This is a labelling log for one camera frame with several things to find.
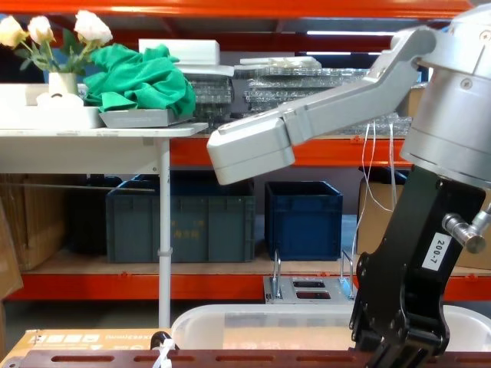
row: cardboard box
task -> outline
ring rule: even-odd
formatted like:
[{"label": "cardboard box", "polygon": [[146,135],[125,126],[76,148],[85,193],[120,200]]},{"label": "cardboard box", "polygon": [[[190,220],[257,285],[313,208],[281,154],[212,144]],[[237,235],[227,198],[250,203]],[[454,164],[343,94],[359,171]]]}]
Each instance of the cardboard box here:
[{"label": "cardboard box", "polygon": [[5,355],[5,312],[2,299],[22,286],[15,258],[14,243],[0,200],[0,359]]},{"label": "cardboard box", "polygon": [[6,332],[5,332],[5,310],[3,307],[3,303],[0,302],[0,360],[2,360],[7,351],[5,349],[5,341],[6,341]]},{"label": "cardboard box", "polygon": [[28,271],[52,256],[63,244],[67,215],[67,190],[33,188],[21,184],[70,185],[80,176],[0,175],[0,198],[12,233],[21,271]]},{"label": "cardboard box", "polygon": [[413,118],[416,116],[417,108],[420,105],[421,97],[424,93],[424,86],[425,84],[418,84],[411,88],[411,91],[397,108],[397,112],[400,116]]},{"label": "cardboard box", "polygon": [[162,330],[27,330],[0,366],[12,357],[25,357],[30,350],[147,350],[152,335]]},{"label": "cardboard box", "polygon": [[[365,182],[360,184],[360,201],[358,205],[358,217],[361,214],[365,198]],[[397,197],[402,193],[404,186],[397,186]],[[390,184],[381,184],[379,182],[371,182],[370,189],[374,197],[384,207],[391,208],[392,202]],[[491,202],[491,190],[486,191],[486,199],[483,207],[487,207]],[[373,201],[368,193],[367,203],[365,205],[364,215],[358,228],[357,253],[361,254],[364,251],[373,253],[384,237],[385,229],[389,224],[391,213],[381,209],[377,203]],[[481,253],[473,255],[466,250],[460,253],[457,266],[491,269],[491,227],[487,229],[484,235],[487,246]]]}]

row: flower vase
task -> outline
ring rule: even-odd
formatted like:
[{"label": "flower vase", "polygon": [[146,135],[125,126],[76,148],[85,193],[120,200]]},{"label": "flower vase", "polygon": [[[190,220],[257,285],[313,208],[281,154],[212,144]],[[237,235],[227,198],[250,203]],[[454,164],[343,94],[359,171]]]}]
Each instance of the flower vase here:
[{"label": "flower vase", "polygon": [[49,94],[75,94],[78,96],[77,75],[75,73],[50,73]]}]

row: white plastic bin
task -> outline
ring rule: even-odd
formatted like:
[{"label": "white plastic bin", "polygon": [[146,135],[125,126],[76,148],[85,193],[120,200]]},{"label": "white plastic bin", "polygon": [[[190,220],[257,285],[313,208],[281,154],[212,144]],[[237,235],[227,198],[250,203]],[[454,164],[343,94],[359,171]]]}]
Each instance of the white plastic bin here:
[{"label": "white plastic bin", "polygon": [[[181,349],[346,350],[352,305],[209,305],[192,309],[172,326]],[[491,320],[445,306],[448,351],[491,350]]]}]

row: shelf beam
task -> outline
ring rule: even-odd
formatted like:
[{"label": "shelf beam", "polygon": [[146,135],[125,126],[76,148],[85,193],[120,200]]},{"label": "shelf beam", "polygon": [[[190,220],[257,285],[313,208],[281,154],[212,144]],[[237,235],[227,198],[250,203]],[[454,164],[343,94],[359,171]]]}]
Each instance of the shelf beam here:
[{"label": "shelf beam", "polygon": [[[162,24],[162,28],[165,30],[165,32],[169,35],[170,38],[180,38],[179,37],[179,32],[177,31],[177,28],[173,22],[172,19],[170,18],[162,18],[161,19],[161,24]],[[162,38],[162,34],[160,31],[158,31],[158,33],[160,33],[160,36],[159,37],[154,37],[154,38]]]},{"label": "shelf beam", "polygon": [[3,0],[5,13],[76,13],[227,18],[453,18],[470,8],[466,0],[350,0],[282,2],[276,0]]},{"label": "shelf beam", "polygon": [[63,15],[49,15],[49,21],[57,28],[66,28],[69,31],[72,31],[75,26],[75,22],[71,21],[68,18],[65,18]]},{"label": "shelf beam", "polygon": [[[276,28],[281,29],[282,21]],[[113,30],[114,41],[138,49],[140,38],[162,38],[162,31]],[[216,40],[221,51],[301,52],[343,51],[379,52],[390,48],[389,36],[327,36],[293,33],[179,33],[180,38]]]},{"label": "shelf beam", "polygon": [[[260,274],[175,274],[173,300],[261,301]],[[156,274],[24,274],[11,301],[158,300]],[[446,301],[491,301],[491,277],[451,277]]]},{"label": "shelf beam", "polygon": [[[207,138],[174,139],[170,141],[171,164],[174,166],[211,166]],[[404,140],[394,141],[395,165],[409,167],[411,164],[399,157]],[[372,142],[365,148],[364,165],[370,165]],[[363,140],[311,140],[294,147],[295,163],[293,166],[361,166]],[[389,166],[389,140],[377,140],[372,166]]]}]

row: blue plastic crate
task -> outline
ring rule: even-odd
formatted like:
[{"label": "blue plastic crate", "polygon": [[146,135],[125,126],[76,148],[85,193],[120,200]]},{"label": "blue plastic crate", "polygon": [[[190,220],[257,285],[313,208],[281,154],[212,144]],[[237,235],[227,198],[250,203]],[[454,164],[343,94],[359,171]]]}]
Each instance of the blue plastic crate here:
[{"label": "blue plastic crate", "polygon": [[267,182],[265,239],[283,261],[333,261],[341,253],[343,195],[326,182]]}]

